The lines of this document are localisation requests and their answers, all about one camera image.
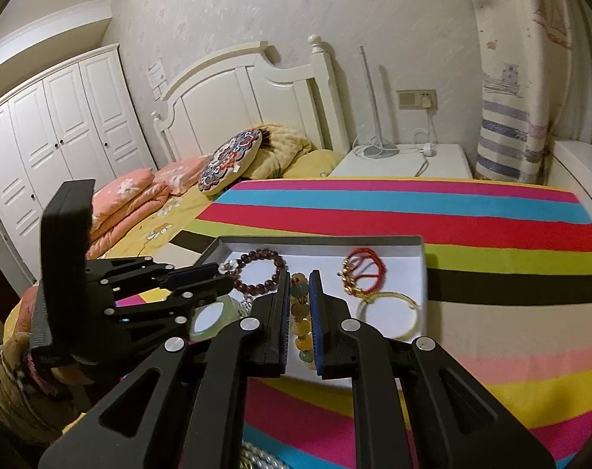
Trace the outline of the yellow floral bedsheet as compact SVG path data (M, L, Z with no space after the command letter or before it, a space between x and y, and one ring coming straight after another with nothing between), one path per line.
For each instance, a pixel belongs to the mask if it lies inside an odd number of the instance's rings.
M165 246L180 230L191 222L211 200L194 186L181 196L170 196L158 209L144 217L135 218L135 224L127 224L125 232L114 245L97 244L99 253L95 258L137 257L153 255ZM25 290L19 303L4 322L4 342L15 333L29 333L31 315L38 283Z

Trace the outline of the white bed headboard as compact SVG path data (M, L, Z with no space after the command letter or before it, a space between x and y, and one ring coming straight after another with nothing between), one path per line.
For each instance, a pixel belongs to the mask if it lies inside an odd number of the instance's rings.
M309 61L278 68L264 41L221 49L178 75L152 113L169 162L208 155L238 132L261 124L296 129L317 148L350 151L341 97L329 48L308 37Z

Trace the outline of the tan plush pillow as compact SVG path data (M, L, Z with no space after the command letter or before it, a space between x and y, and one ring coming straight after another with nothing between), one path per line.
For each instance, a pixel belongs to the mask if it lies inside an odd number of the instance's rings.
M262 144L242 175L247 180L312 179L329 176L344 158L338 152L317 148L300 130L278 124L257 126Z

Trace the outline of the rainbow striped round mat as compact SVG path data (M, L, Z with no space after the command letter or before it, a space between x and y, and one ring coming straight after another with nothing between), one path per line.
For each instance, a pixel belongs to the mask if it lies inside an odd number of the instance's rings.
M592 435L592 218L569 192L423 179L245 181L168 202L114 246L191 264L213 239L356 238L386 261L369 323L393 333L422 306L435 339L542 442L560 468Z

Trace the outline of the striped boat print curtain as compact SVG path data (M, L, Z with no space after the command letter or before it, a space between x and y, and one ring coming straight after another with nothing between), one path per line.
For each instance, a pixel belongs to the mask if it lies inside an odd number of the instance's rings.
M537 182L570 80L567 0L472 0L483 69L476 173Z

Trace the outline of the embroidered round cushion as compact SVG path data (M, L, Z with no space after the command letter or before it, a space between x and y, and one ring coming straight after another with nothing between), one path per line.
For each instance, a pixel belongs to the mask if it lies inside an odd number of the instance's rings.
M263 142L259 128L239 132L217 148L199 175L199 191L214 196L240 178L254 162Z

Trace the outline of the white nightstand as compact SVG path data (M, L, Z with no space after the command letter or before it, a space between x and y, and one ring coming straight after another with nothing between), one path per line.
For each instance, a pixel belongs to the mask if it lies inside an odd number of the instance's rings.
M397 155L384 157L379 149L372 157L364 154L364 146L349 151L332 170L338 178L439 178L471 180L472 172L463 148L458 144L430 146L431 154L423 155L423 145L399 144Z

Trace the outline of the green jade bangle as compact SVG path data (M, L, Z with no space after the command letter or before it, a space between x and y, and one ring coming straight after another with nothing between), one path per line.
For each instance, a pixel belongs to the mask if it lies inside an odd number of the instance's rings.
M191 318L191 343L214 338L224 327L246 316L246 309L230 295L217 297L213 303L197 308Z

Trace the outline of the wall socket with charger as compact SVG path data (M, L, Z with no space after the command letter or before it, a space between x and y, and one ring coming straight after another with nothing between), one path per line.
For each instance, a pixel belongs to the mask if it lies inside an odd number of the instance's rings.
M435 90L398 90L400 110L433 110L438 108Z

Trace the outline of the gold bangle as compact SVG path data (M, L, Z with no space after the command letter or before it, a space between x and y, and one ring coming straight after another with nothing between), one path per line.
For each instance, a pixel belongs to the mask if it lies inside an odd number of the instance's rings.
M422 330L420 305L402 292L379 291L360 299L355 316L390 339L409 342Z

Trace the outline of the white side desk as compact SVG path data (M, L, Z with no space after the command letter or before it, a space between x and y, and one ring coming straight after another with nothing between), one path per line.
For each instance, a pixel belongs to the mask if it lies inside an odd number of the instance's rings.
M555 140L546 157L545 182L571 191L592 219L592 144Z

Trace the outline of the pink folded quilt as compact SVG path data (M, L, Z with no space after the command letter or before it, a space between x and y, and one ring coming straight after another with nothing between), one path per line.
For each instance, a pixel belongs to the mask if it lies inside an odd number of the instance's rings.
M170 196L181 196L199 184L208 158L200 156L171 163L154 172L149 168L133 170L111 181L92 197L92 226L86 257L95 260L97 244L109 247L125 232L134 219L143 220Z

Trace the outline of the plaid plush slipper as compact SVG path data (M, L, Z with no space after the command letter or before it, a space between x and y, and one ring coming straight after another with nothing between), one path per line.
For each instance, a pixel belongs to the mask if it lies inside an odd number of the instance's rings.
M16 333L0 345L0 428L25 442L51 444L87 411L83 387L40 372L31 335Z

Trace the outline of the grey cardboard tray box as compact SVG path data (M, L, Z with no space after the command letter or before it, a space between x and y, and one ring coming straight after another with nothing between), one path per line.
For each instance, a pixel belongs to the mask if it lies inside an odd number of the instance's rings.
M283 258L287 271L292 274L309 275L318 271L324 293L343 300L349 315L359 320L355 311L360 300L345 291L339 277L344 260L357 248L372 249L381 258L386 268L382 291L402 292L420 305L422 330L415 339L424 336L427 333L427 266L419 236L221 236L211 242L196 264L220 264L253 250L273 250Z

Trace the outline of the white wardrobe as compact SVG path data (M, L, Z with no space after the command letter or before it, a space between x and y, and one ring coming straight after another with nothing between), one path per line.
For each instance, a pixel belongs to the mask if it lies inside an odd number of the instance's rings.
M102 188L154 164L118 45L63 61L0 97L0 221L34 278L40 216L63 182Z

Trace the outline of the silver leaf brooch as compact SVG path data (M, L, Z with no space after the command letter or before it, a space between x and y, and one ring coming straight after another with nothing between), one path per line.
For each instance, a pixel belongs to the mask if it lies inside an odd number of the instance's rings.
M241 271L244 264L241 260L225 260L219 264L219 272L223 275L228 275L233 279L233 288L242 294L242 300L240 300L239 314L241 317L247 317L250 314L251 308L253 308L253 295L249 292L249 285L242 282Z

